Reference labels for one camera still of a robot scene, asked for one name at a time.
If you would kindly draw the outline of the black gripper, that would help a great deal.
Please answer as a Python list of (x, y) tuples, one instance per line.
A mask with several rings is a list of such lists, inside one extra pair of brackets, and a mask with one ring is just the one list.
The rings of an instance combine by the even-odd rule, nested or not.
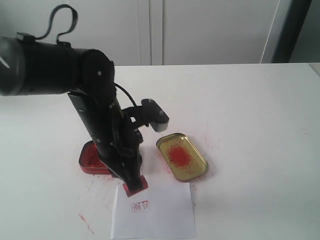
[(96, 145), (100, 161), (130, 189), (143, 188), (139, 151), (143, 137), (138, 129), (129, 126), (118, 100), (102, 104), (75, 92), (69, 92), (68, 97)]

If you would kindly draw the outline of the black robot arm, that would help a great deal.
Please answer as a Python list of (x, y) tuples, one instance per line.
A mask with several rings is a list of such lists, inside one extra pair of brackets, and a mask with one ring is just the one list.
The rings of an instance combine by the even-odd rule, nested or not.
[(2, 96), (66, 93), (96, 145), (100, 160), (130, 191), (143, 188), (142, 137), (121, 109), (114, 63), (100, 50), (32, 36), (0, 39)]

